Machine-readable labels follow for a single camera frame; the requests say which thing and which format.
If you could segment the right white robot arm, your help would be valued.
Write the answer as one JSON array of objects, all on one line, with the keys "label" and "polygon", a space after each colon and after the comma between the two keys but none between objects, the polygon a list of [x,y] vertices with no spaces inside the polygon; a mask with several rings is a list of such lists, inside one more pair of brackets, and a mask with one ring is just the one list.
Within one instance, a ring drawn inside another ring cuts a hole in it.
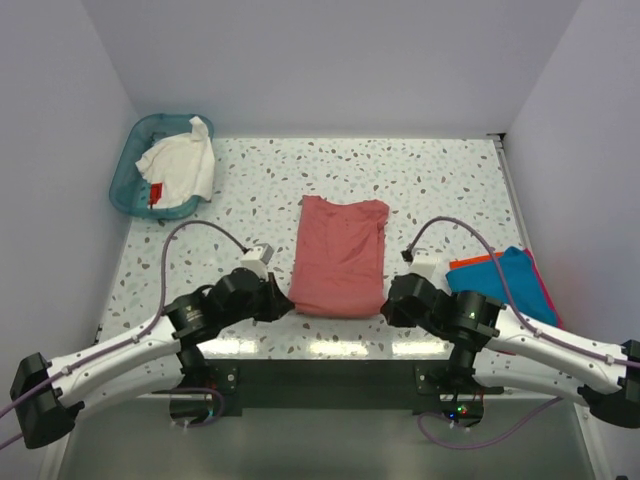
[{"label": "right white robot arm", "polygon": [[430,375],[442,392],[516,388],[570,400],[617,427],[639,426],[639,344],[599,342],[540,321],[476,292],[447,294],[409,273],[395,277],[381,313],[393,327],[419,327],[451,344]]}]

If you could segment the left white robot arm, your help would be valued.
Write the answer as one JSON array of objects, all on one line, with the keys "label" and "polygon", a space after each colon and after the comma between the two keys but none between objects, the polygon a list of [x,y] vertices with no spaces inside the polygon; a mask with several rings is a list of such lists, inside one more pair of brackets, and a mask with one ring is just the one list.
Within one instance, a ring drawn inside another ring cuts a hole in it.
[{"label": "left white robot arm", "polygon": [[243,320],[276,321],[293,307],[274,275],[237,268],[106,342],[51,360],[32,354],[19,363],[10,389],[18,437],[26,448],[38,449],[121,401],[175,388],[210,393],[213,381],[200,344]]}]

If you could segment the salmon pink t shirt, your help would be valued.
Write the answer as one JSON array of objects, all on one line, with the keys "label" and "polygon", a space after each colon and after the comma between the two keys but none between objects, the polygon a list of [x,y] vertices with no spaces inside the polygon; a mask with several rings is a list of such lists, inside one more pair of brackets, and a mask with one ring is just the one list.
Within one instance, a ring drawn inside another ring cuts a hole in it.
[{"label": "salmon pink t shirt", "polygon": [[288,293],[297,312],[338,319],[379,313],[389,213],[379,200],[343,205],[303,197]]}]

